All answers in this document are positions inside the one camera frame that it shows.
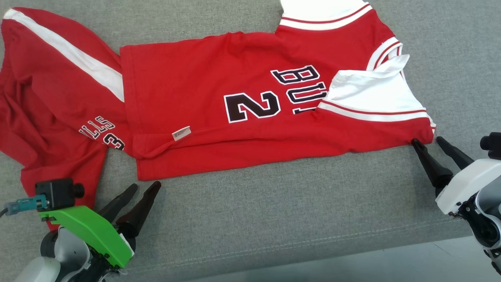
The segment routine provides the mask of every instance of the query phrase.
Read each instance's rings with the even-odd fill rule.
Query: white label
[[[190,134],[191,130],[189,129],[189,126],[185,128],[181,128],[180,130],[174,132],[172,134],[172,137],[174,137],[174,141],[178,141],[179,139],[185,137],[186,135]]]
[[[132,250],[132,248],[130,247],[129,245],[129,242],[127,241],[127,239],[125,239],[124,235],[122,233],[120,233],[120,237],[122,238],[122,240],[124,240],[125,244],[129,247],[129,250],[131,251],[132,255],[130,257],[133,257],[134,256],[134,251]]]

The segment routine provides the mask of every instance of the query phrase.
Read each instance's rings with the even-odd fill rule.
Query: white stripe
[[[328,110],[331,112],[335,112],[335,113],[338,113],[340,115],[344,115],[347,117],[360,119],[360,120],[367,120],[367,121],[391,122],[391,121],[410,120],[410,119],[415,119],[415,118],[420,118],[420,117],[429,118],[428,114],[424,111],[413,112],[413,113],[402,113],[402,114],[366,114],[366,113],[347,111],[347,110],[344,110],[344,109],[341,109],[341,108],[338,108],[338,107],[335,107],[333,105],[323,103],[323,102],[321,102],[318,105],[318,108],[325,109],[325,110]]]
[[[372,10],[372,7],[367,6],[363,10],[354,14],[351,17],[337,21],[337,22],[333,22],[333,23],[324,23],[324,24],[300,23],[300,22],[282,19],[282,20],[280,20],[280,25],[295,28],[295,29],[302,29],[302,30],[316,30],[316,31],[333,30],[333,29],[337,29],[337,28],[346,26],[346,25],[354,22],[355,20],[357,20],[361,16],[365,15],[370,10]]]
[[[37,24],[34,20],[19,11],[8,10],[4,15],[4,19],[17,21],[27,27],[77,67],[108,88],[120,101],[124,101],[122,74],[87,55],[57,33]]]
[[[308,22],[342,19],[369,5],[363,0],[280,0],[280,4],[284,18]]]
[[[391,52],[388,54],[388,59],[391,59],[396,56],[398,56],[398,48],[391,50]]]
[[[428,118],[430,119],[430,126],[431,127],[437,127],[436,123],[434,123],[433,119],[431,119],[431,116],[428,116]]]
[[[397,56],[402,55],[402,49],[403,48],[404,48],[403,45],[400,46],[400,48],[397,48]],[[404,81],[407,82],[407,80],[405,79],[404,71],[402,70],[400,73],[402,74],[402,78],[404,79]]]
[[[398,42],[398,39],[396,39],[395,37],[392,37],[392,38],[386,40],[383,44],[381,44],[381,46],[379,46],[376,49],[376,51],[374,51],[374,53],[372,54],[371,59],[369,60],[369,63],[367,64],[366,70],[367,71],[374,70],[374,68],[375,68],[374,66],[378,67],[386,55],[390,54],[393,50],[395,50],[399,46],[403,45],[402,43],[396,44],[395,46],[393,46],[393,48],[384,52],[386,49],[388,49],[388,47],[390,47],[391,45],[393,45],[397,42]]]

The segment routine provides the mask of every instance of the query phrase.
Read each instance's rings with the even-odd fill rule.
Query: robotic arm
[[[501,132],[484,136],[480,147],[489,159],[474,161],[443,137],[437,143],[461,169],[454,175],[440,165],[417,139],[412,145],[435,187],[436,203],[444,214],[464,219],[476,240],[501,274]]]
[[[123,268],[134,255],[135,238],[160,187],[160,182],[154,182],[113,225],[138,190],[136,184],[96,213],[86,206],[74,206],[75,198],[85,193],[81,184],[73,184],[71,179],[37,183],[35,197],[8,203],[3,213],[13,215],[36,209],[42,221],[60,227],[45,236],[41,256],[32,260],[15,282],[98,282],[105,281],[108,275],[126,274]]]

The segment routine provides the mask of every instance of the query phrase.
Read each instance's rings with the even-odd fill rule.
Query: basketball jersey
[[[131,139],[120,57],[81,24],[37,9],[9,9],[2,38],[0,151],[23,166],[28,196],[36,182],[72,178],[85,187],[76,205],[92,208],[107,146],[127,152]]]
[[[274,33],[120,49],[139,179],[432,140],[408,55],[369,4],[282,5]]]

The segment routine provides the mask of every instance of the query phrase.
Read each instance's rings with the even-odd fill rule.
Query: cable
[[[0,217],[2,217],[2,216],[3,216],[4,214],[6,214],[8,211],[9,211],[9,209],[8,209],[8,208],[4,208],[4,210],[2,210],[2,211],[0,212]]]

